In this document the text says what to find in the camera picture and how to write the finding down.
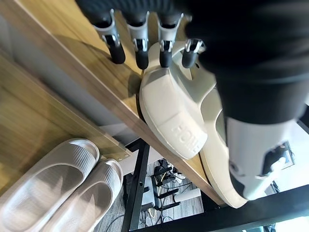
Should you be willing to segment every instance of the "black metal frame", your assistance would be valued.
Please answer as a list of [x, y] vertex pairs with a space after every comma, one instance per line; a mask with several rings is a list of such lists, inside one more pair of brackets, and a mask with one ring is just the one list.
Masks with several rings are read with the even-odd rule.
[[297, 121], [298, 125], [309, 134], [309, 106], [306, 107], [304, 115]]
[[129, 197], [126, 203], [126, 212], [121, 229], [122, 232], [137, 230], [139, 228], [141, 202], [144, 193], [145, 177], [147, 174], [150, 147], [143, 140], [136, 143], [134, 147], [139, 150], [139, 153], [136, 160]]
[[[308, 108], [307, 112], [305, 120], [300, 120], [300, 122], [309, 128]], [[301, 216], [309, 216], [309, 185], [306, 185], [250, 201], [239, 209], [229, 206], [219, 207], [202, 193], [204, 213], [138, 229], [149, 145], [139, 139], [127, 148], [131, 148], [131, 151], [138, 149], [139, 154], [126, 205], [122, 232], [190, 232], [193, 227], [195, 232], [239, 232]]]
[[309, 215], [309, 185], [202, 214], [136, 230], [138, 232], [239, 232]]

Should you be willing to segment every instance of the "white cylinder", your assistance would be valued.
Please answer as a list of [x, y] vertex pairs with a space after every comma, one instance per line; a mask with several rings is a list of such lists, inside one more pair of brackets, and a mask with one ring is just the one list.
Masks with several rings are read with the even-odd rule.
[[174, 196], [174, 201], [175, 202], [183, 202], [195, 197], [199, 197], [201, 195], [201, 190], [199, 188], [194, 189], [194, 190], [190, 190], [178, 195]]

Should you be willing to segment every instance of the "black fingertip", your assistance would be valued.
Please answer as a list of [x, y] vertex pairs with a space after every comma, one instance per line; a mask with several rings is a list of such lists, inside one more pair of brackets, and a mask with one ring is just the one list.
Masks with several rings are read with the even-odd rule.
[[162, 68], [168, 68], [172, 63], [172, 52], [160, 51], [160, 65]]
[[183, 51], [182, 64], [184, 68], [191, 68], [194, 65], [196, 59], [197, 53], [194, 53], [193, 51]]
[[136, 59], [136, 64], [140, 69], [144, 70], [148, 67], [148, 63], [149, 63], [148, 51], [135, 52], [135, 59]]
[[115, 64], [123, 64], [125, 62], [126, 55], [121, 44], [119, 46], [109, 47], [109, 51], [112, 57], [112, 61]]

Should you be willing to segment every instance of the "robotic hand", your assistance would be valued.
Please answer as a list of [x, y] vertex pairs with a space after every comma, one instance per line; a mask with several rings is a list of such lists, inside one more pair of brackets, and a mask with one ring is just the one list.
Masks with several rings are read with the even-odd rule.
[[303, 0], [76, 0], [109, 47], [115, 63], [125, 55], [113, 11], [125, 17], [145, 69], [148, 12], [157, 12], [160, 64], [168, 67], [182, 13], [192, 16], [183, 66], [190, 67], [201, 41], [200, 63], [215, 74], [226, 117], [230, 177], [253, 200], [282, 167], [278, 145], [303, 113], [309, 92], [309, 2]]

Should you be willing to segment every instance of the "white slipper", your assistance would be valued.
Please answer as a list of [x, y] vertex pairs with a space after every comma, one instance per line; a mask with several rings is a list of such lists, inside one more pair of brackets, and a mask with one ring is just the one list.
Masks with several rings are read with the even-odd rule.
[[159, 44], [151, 46], [139, 100], [142, 115], [160, 142], [177, 156], [190, 159], [207, 140], [200, 105], [215, 79], [199, 65], [190, 70], [183, 68], [182, 50], [184, 43], [176, 42], [173, 62], [167, 69], [159, 64]]
[[56, 211], [43, 232], [89, 232], [101, 221], [118, 196], [123, 181], [120, 165], [100, 162], [89, 177]]
[[206, 176], [225, 203], [233, 208], [239, 208], [247, 200], [236, 192], [230, 179], [228, 148], [225, 145], [225, 124], [224, 120], [219, 118], [222, 106], [216, 89], [205, 97], [201, 111], [208, 132], [208, 140], [200, 152]]
[[55, 147], [1, 196], [0, 231], [39, 231], [98, 159], [97, 146], [86, 139], [67, 140]]

